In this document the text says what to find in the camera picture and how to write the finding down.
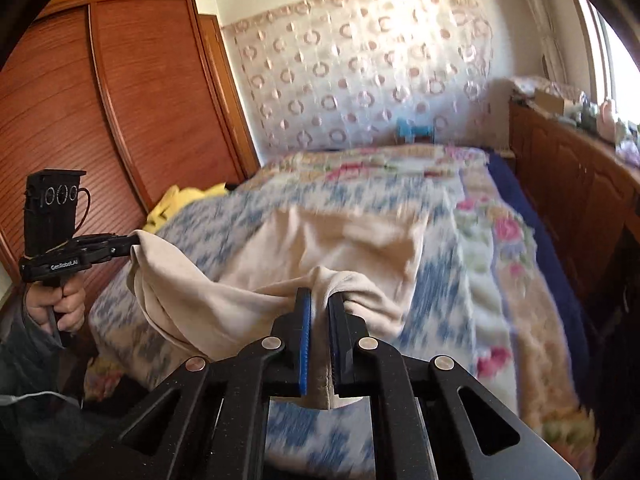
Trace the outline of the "person's left hand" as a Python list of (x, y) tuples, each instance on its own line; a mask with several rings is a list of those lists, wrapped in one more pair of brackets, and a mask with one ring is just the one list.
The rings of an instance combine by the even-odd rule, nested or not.
[(85, 323), (85, 299), (84, 278), (75, 274), (57, 288), (40, 282), (30, 284), (24, 305), (29, 317), (46, 333), (77, 333)]

